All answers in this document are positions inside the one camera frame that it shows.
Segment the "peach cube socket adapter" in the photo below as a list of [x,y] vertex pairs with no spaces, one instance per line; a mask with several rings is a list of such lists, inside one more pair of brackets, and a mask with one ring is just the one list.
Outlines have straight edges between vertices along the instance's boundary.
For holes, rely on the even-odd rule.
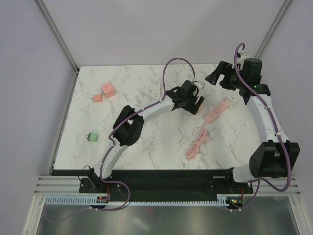
[[205,104],[203,103],[200,107],[199,107],[199,110],[197,112],[197,114],[200,114],[200,112],[204,109],[205,107]]

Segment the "white wall charger plug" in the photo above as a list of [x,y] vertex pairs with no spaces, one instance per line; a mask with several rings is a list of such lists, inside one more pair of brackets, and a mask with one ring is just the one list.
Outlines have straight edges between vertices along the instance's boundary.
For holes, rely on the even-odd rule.
[[228,97],[226,99],[226,102],[227,102],[229,107],[233,107],[235,105],[235,103],[237,102],[237,100],[234,97]]

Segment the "pink power strip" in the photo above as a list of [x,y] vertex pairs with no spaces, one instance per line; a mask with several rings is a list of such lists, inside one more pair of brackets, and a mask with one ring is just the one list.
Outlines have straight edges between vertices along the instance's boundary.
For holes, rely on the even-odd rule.
[[230,107],[229,98],[224,98],[213,110],[211,110],[204,118],[205,122],[211,124],[216,120],[228,107]]

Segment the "white triangular power strip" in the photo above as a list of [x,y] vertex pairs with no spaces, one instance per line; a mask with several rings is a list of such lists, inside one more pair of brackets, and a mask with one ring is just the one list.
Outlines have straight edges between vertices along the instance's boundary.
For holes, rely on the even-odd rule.
[[162,97],[161,94],[161,84],[159,81],[148,82],[138,88],[138,90],[147,95],[151,99],[158,99],[160,100]]

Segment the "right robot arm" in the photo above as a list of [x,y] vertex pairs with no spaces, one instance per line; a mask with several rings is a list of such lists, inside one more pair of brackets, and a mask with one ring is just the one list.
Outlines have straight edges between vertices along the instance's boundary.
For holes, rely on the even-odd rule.
[[224,180],[228,192],[239,190],[243,182],[263,178],[291,179],[291,170],[300,152],[299,144],[291,142],[282,130],[272,107],[271,93],[261,83],[262,61],[247,58],[234,67],[221,61],[205,80],[218,84],[220,75],[224,78],[219,85],[227,90],[239,90],[239,95],[250,110],[260,138],[260,146],[249,159],[249,163],[231,170],[232,176]]

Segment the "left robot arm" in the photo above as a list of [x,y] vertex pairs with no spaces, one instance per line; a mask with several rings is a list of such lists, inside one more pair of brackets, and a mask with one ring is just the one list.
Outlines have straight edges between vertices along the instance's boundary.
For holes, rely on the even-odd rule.
[[180,87],[165,91],[162,99],[143,108],[125,106],[109,134],[112,141],[100,162],[89,168],[86,178],[80,179],[80,193],[101,193],[106,190],[108,178],[122,153],[140,138],[143,126],[149,120],[175,109],[184,109],[195,115],[204,101],[200,95],[204,83],[186,80]]

